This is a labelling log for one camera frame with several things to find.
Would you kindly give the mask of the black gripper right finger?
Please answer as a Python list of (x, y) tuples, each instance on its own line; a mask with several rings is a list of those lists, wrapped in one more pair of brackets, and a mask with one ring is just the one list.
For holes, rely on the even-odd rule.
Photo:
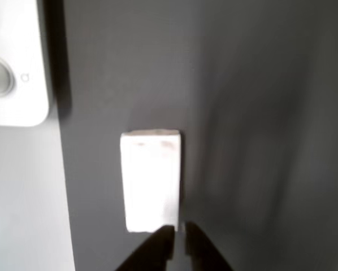
[(185, 223), (185, 251), (190, 257), (192, 270), (233, 271), (205, 232), (190, 221)]

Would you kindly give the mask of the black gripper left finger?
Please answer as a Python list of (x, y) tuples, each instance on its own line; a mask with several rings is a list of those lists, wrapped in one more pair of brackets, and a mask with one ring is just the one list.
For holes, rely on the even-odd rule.
[(135, 249), (116, 270), (166, 270), (167, 262), (172, 259), (174, 240), (174, 226), (165, 225), (159, 228)]

